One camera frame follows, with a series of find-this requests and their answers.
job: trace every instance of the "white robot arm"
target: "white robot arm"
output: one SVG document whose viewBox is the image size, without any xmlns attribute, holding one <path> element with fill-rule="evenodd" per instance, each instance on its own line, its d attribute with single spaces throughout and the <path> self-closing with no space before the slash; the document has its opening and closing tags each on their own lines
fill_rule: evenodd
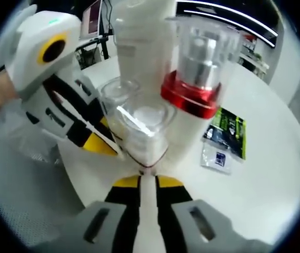
<svg viewBox="0 0 300 253">
<path fill-rule="evenodd" d="M 81 73 L 74 55 L 80 20 L 67 13 L 35 12 L 36 5 L 19 12 L 0 36 L 0 67 L 5 66 L 24 110 L 32 122 L 58 137 L 68 137 L 89 151 L 116 155 L 55 95 L 65 98 L 98 132 L 114 141 L 102 123 L 98 91 Z"/>
</svg>

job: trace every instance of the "yellow circle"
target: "yellow circle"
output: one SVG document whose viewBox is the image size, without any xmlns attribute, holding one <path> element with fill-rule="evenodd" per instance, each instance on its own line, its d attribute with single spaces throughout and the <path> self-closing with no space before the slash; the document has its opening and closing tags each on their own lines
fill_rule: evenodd
<svg viewBox="0 0 300 253">
<path fill-rule="evenodd" d="M 37 58 L 37 62 L 40 65 L 44 65 L 48 62 L 44 61 L 44 54 L 46 52 L 46 50 L 56 41 L 67 41 L 67 34 L 66 33 L 62 33 L 62 34 L 57 34 L 55 36 L 53 36 L 52 38 L 50 38 L 40 49 L 39 54 L 38 54 L 38 58 Z"/>
</svg>

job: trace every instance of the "round table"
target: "round table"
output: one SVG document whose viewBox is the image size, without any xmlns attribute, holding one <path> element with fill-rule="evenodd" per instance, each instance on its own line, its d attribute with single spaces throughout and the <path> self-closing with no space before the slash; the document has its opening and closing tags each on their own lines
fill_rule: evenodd
<svg viewBox="0 0 300 253">
<path fill-rule="evenodd" d="M 98 87 L 119 76 L 117 57 L 95 64 L 84 73 Z M 199 165 L 202 142 L 197 139 L 175 168 L 158 173 L 180 180 L 193 199 L 202 199 L 229 217 L 238 234 L 274 244 L 300 208 L 300 125 L 261 79 L 238 64 L 222 107 L 246 120 L 246 161 L 234 161 L 230 176 L 205 169 Z M 88 153 L 68 141 L 59 143 L 59 148 L 84 206 L 103 201 L 116 180 L 137 174 L 135 166 L 119 157 Z M 155 199 L 151 179 L 146 180 L 142 203 Z M 155 204 L 145 205 L 154 211 L 141 212 L 141 223 L 149 213 L 153 215 L 148 220 L 155 223 Z M 146 230 L 139 229 L 139 234 L 140 231 L 141 237 L 148 237 L 148 245 L 153 245 L 149 239 L 152 232 L 146 234 Z M 149 252 L 154 252 L 154 248 L 150 247 Z"/>
</svg>

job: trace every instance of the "black circle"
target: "black circle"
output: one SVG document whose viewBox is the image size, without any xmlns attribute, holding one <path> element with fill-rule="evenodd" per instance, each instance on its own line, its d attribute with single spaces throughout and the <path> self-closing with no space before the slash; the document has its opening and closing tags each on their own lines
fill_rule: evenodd
<svg viewBox="0 0 300 253">
<path fill-rule="evenodd" d="M 61 55 L 62 51 L 64 50 L 66 42 L 64 40 L 58 40 L 53 42 L 44 53 L 43 61 L 44 62 L 51 62 L 58 58 Z"/>
</svg>

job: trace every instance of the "computer screen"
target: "computer screen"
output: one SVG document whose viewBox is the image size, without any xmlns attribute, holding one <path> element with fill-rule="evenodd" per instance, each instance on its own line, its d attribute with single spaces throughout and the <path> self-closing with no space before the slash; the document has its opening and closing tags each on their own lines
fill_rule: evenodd
<svg viewBox="0 0 300 253">
<path fill-rule="evenodd" d="M 102 0 L 96 0 L 84 12 L 81 24 L 81 39 L 94 38 L 99 35 Z"/>
</svg>

